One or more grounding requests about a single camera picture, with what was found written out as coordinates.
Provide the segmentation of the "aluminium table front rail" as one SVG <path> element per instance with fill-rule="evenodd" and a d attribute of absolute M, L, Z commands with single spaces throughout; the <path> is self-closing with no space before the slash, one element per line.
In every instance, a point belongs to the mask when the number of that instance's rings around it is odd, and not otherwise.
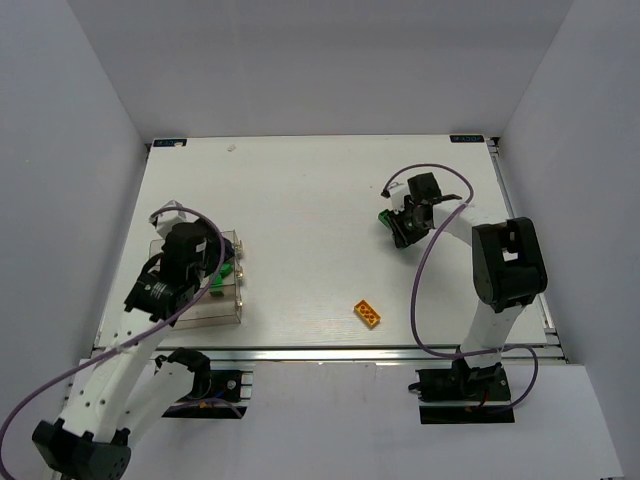
<path fill-rule="evenodd" d="M 547 344 L 532 347 L 542 363 L 561 362 L 567 359 L 560 345 Z M 410 362 L 449 360 L 429 354 L 419 348 L 337 348 L 337 349 L 199 349 L 215 362 L 251 361 L 364 361 L 364 362 Z M 532 360 L 532 354 L 525 348 L 503 352 L 507 362 Z"/>

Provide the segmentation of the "right blue corner label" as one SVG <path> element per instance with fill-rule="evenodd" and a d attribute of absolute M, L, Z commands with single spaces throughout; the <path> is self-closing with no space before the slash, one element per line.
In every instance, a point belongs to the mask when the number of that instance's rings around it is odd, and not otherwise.
<path fill-rule="evenodd" d="M 478 134 L 451 134 L 449 139 L 452 143 L 484 143 L 483 135 Z"/>

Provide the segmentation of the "blue corner label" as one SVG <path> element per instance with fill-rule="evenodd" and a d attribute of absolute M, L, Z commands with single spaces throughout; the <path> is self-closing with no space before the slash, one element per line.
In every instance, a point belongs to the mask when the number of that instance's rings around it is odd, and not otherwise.
<path fill-rule="evenodd" d="M 187 144 L 186 138 L 167 138 L 155 139 L 152 143 L 153 148 L 176 148 L 184 147 Z"/>
<path fill-rule="evenodd" d="M 451 134 L 449 139 L 452 143 L 484 143 L 483 135 L 478 134 Z"/>

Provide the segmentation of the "green lego brick beside yellow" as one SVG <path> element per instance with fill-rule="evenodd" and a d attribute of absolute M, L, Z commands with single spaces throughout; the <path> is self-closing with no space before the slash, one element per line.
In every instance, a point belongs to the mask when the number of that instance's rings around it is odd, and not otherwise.
<path fill-rule="evenodd" d="M 387 228 L 392 228 L 391 220 L 393 218 L 393 212 L 390 210 L 383 210 L 378 214 L 378 220 Z"/>

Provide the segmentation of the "purple lego brick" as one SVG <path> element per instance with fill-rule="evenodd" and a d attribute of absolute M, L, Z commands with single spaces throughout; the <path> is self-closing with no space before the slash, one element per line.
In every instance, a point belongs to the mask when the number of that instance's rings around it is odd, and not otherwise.
<path fill-rule="evenodd" d="M 224 243 L 224 253 L 225 253 L 226 257 L 234 257 L 235 256 L 234 245 L 228 239 L 226 239 L 225 243 Z"/>

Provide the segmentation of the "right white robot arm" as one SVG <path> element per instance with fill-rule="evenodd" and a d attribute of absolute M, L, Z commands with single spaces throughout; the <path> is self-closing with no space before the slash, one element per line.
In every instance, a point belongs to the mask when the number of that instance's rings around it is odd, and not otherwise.
<path fill-rule="evenodd" d="M 410 294 L 410 326 L 416 344 L 427 351 L 417 328 L 417 296 L 421 277 L 436 242 L 448 234 L 471 250 L 471 278 L 478 298 L 469 331 L 449 358 L 459 361 L 471 377 L 493 374 L 518 317 L 543 293 L 548 276 L 535 226 L 527 217 L 506 218 L 474 205 L 475 190 L 459 179 L 468 193 L 443 194 L 432 173 L 398 183 L 390 179 L 381 195 L 391 208 L 379 220 L 392 232 L 395 247 L 404 249 L 430 236 L 418 264 Z"/>

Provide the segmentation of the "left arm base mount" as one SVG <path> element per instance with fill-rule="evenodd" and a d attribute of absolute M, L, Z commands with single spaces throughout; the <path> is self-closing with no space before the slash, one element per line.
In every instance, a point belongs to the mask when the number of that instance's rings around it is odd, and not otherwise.
<path fill-rule="evenodd" d="M 214 369 L 204 353 L 179 348 L 170 355 L 156 356 L 154 373 L 169 362 L 185 365 L 193 374 L 193 386 L 167 409 L 164 418 L 240 420 L 244 417 L 252 386 L 248 371 Z"/>

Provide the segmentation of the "left blue corner label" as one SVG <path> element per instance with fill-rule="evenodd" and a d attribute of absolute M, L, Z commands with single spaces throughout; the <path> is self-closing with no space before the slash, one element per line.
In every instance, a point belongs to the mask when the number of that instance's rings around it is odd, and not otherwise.
<path fill-rule="evenodd" d="M 176 148 L 184 147 L 187 144 L 186 138 L 167 138 L 155 139 L 152 143 L 153 148 Z"/>

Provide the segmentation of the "clear container near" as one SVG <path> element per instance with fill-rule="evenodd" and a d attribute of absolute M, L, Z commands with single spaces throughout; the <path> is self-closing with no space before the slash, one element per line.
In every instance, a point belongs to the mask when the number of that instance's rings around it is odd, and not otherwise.
<path fill-rule="evenodd" d="M 203 296 L 176 321 L 176 330 L 239 324 L 243 301 L 240 296 Z"/>

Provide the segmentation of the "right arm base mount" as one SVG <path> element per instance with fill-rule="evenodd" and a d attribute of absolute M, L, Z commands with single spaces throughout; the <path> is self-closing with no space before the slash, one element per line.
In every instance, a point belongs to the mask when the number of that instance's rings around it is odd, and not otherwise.
<path fill-rule="evenodd" d="M 501 363 L 470 368 L 464 359 L 449 368 L 416 371 L 408 391 L 418 395 L 422 425 L 512 424 L 511 390 Z"/>

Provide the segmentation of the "green lego brick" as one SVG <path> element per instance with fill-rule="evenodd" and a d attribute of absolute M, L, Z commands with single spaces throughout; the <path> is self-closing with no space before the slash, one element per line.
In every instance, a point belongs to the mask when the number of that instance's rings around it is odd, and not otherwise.
<path fill-rule="evenodd" d="M 378 214 L 378 220 L 387 228 L 392 228 L 391 220 L 393 218 L 393 212 L 390 210 L 383 210 Z"/>
<path fill-rule="evenodd" d="M 221 278 L 225 278 L 228 275 L 230 275 L 233 272 L 233 267 L 231 264 L 229 263 L 225 263 L 222 265 L 222 267 L 219 270 L 219 276 Z"/>

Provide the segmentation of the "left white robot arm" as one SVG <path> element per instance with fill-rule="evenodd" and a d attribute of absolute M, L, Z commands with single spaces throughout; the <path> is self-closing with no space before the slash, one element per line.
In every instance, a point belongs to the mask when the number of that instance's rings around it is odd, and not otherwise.
<path fill-rule="evenodd" d="M 71 479 L 119 479 L 132 447 L 177 401 L 205 392 L 210 362 L 178 348 L 142 387 L 136 384 L 178 317 L 201 297 L 233 255 L 210 222 L 178 222 L 164 236 L 125 299 L 113 345 L 54 422 L 41 421 L 32 441 L 45 463 Z"/>

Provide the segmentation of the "orange flat lego brick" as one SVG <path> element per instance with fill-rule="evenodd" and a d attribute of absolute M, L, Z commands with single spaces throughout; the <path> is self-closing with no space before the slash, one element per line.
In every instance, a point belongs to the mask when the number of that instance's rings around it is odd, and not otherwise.
<path fill-rule="evenodd" d="M 381 321 L 381 316 L 366 300 L 361 300 L 356 303 L 353 311 L 370 329 L 375 328 Z"/>

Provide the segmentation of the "clear container far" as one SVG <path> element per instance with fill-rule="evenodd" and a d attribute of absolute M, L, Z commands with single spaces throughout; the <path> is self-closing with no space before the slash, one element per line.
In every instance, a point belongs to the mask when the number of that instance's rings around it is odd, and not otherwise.
<path fill-rule="evenodd" d="M 225 239 L 228 239 L 234 245 L 235 256 L 234 257 L 226 257 L 225 256 L 225 260 L 224 260 L 225 263 L 232 263 L 235 259 L 239 259 L 243 254 L 242 242 L 238 238 L 235 230 L 222 231 L 222 236 Z M 149 245 L 149 257 L 152 257 L 152 256 L 154 256 L 156 254 L 161 253 L 163 245 L 164 245 L 164 240 L 163 239 L 152 240 L 150 242 L 150 245 Z"/>

